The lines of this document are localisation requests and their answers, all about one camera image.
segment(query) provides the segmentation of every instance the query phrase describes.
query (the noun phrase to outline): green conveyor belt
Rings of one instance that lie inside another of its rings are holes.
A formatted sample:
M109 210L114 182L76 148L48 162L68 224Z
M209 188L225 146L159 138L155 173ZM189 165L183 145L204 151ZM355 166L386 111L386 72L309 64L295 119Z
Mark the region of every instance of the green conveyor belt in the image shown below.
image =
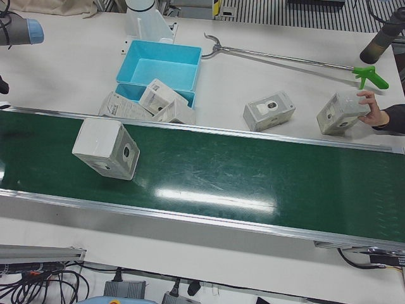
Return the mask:
M0 187L405 243L404 155L126 125L125 181L72 155L81 123L0 111Z

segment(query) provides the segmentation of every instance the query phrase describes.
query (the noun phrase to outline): human hand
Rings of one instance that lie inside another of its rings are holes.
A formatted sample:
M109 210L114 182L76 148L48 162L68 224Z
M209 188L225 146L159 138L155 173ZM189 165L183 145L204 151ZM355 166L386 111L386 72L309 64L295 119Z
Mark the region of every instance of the human hand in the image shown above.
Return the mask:
M378 107L377 100L375 100L374 92L363 91L357 93L357 96L365 96L366 98L361 100L359 104L368 105L370 112L366 116L360 116L359 119L372 127L378 127L381 125L387 125L390 122L390 117L385 111L381 111Z

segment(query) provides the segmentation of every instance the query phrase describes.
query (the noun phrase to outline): table surface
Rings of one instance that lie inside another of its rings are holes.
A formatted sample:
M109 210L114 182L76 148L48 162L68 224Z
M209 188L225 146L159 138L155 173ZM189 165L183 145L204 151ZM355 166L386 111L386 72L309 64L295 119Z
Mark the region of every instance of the table surface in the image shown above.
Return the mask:
M29 15L40 21L46 40L39 45L1 50L1 76L10 84L10 93L3 100L26 108L96 114L116 87L126 37L124 16L100 14L83 20L79 16ZM224 45L341 65L362 65L358 54L373 37L292 27L176 21L176 43L201 46L204 53L213 45L203 37L206 32L219 37ZM402 102L392 52L385 52L376 66L390 83L388 91L377 91L382 108ZM289 123L271 132L330 139L320 135L315 116L336 90L355 89L357 85L347 72L286 62L262 64L219 54L201 63L197 123L247 130L242 118L244 104L285 90L297 110ZM333 139L405 146L403 137L377 134L360 123L345 137ZM148 218L118 222L111 215L101 215L100 227L91 229L82 226L91 213L78 211L69 217L53 208L27 211L26 205L13 206L7 201L2 206L0 228L13 231L1 236L4 244L82 247L88 249L87 259L94 262L346 303L402 303L404 297L397 272L350 268L334 250L316 249L308 241L198 225L185 229L184 224L151 222ZM127 231L107 231L104 225L119 225Z
M32 14L45 32L34 46L13 46L3 51L1 75L9 82L5 99L12 105L45 110L97 114L104 98L115 90L125 47L123 15L97 15L91 20ZM217 36L224 46L305 58L345 66L365 66L359 53L374 34L278 27L211 20L168 19L179 27L175 42L202 47L209 53ZM390 84L379 91L370 82L365 89L377 94L381 108L404 102L392 50L376 64ZM249 130L243 117L247 102L284 90L297 110L290 121L265 132L307 139L405 146L405 137L375 131L359 122L344 136L324 136L316 115L336 91L358 89L359 80L348 71L290 63L253 61L229 54L202 60L197 79L197 124Z

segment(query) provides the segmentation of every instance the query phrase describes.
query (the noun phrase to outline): camera box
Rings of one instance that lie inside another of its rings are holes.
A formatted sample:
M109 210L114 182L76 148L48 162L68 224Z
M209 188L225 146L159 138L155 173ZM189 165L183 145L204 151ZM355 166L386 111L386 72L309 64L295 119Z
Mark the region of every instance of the camera box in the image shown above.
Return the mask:
M344 133L370 112L368 104L359 104L364 97L357 96L359 91L336 92L316 116L322 134Z
M162 81L154 79L146 87L145 92L139 100L139 104L155 115L174 101L181 102L185 106L189 103L184 97L172 90Z
M245 105L243 118L251 131L263 131L288 121L296 107L284 91Z
M72 153L102 176L131 180L140 151L121 122L86 118Z

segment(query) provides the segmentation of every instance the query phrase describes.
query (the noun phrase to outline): black cylinder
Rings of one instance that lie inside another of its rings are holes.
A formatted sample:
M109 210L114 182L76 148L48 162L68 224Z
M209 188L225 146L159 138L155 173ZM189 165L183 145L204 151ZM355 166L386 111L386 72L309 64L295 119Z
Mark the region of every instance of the black cylinder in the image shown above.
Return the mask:
M405 28L404 22L405 8L399 8L390 17L389 23L384 24L373 40L360 53L360 59L368 64L376 63L382 53Z

